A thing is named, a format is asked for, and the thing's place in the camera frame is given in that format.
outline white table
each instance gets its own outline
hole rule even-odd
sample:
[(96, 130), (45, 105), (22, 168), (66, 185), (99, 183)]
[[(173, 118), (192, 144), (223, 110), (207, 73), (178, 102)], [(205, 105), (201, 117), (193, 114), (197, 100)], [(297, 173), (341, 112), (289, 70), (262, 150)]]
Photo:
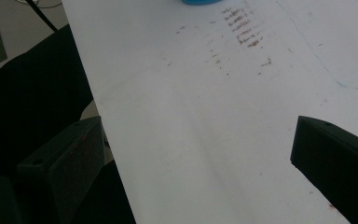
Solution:
[(358, 135), (358, 1), (63, 4), (137, 223), (348, 223), (290, 153)]

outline cable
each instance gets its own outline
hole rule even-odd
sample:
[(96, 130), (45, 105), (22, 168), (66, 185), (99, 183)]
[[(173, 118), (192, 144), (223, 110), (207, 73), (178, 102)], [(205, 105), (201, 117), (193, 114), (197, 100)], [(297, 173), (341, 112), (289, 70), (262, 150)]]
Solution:
[[(26, 0), (14, 0), (14, 1), (29, 6), (29, 4), (27, 3)], [(33, 1), (36, 3), (37, 7), (41, 8), (41, 9), (54, 8), (54, 7), (59, 7), (60, 5), (62, 5), (62, 3), (59, 3), (59, 4), (51, 6), (51, 7), (40, 7), (38, 4), (41, 0), (37, 0), (37, 1), (33, 0)]]
[(51, 23), (51, 21), (48, 20), (45, 14), (43, 14), (40, 8), (37, 7), (37, 5), (33, 2), (33, 0), (26, 0), (26, 1), (28, 5), (30, 5), (30, 7), (34, 10), (34, 12), (36, 12), (36, 14), (40, 17), (40, 19), (42, 19), (48, 25), (48, 27), (50, 27), (51, 30), (56, 32), (57, 28), (53, 25), (53, 23)]
[(59, 7), (60, 5), (62, 5), (62, 3), (59, 3), (59, 4), (57, 4), (55, 6), (51, 6), (51, 7), (39, 7), (39, 8), (54, 8), (54, 7)]

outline blue container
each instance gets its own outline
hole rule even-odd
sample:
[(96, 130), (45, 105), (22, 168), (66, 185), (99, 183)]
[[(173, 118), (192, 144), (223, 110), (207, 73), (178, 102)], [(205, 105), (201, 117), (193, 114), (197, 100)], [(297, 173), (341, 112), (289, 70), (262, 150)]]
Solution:
[(200, 6), (200, 5), (207, 5), (207, 4), (219, 2), (221, 0), (182, 0), (182, 1), (189, 5)]

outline round hole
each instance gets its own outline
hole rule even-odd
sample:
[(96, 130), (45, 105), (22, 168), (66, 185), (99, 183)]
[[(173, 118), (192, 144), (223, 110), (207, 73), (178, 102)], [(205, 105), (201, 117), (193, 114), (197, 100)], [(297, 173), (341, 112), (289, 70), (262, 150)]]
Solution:
[(43, 160), (42, 159), (37, 159), (37, 160), (34, 160), (33, 161), (33, 165), (40, 165), (43, 163)]

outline black plastic piece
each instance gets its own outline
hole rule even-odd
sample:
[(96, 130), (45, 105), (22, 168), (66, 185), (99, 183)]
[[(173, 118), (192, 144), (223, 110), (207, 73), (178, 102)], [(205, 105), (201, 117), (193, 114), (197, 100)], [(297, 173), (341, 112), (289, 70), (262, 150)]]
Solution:
[(101, 118), (69, 126), (18, 165), (34, 223), (70, 223), (104, 165)]
[(291, 161), (350, 223), (358, 223), (357, 136), (299, 117)]

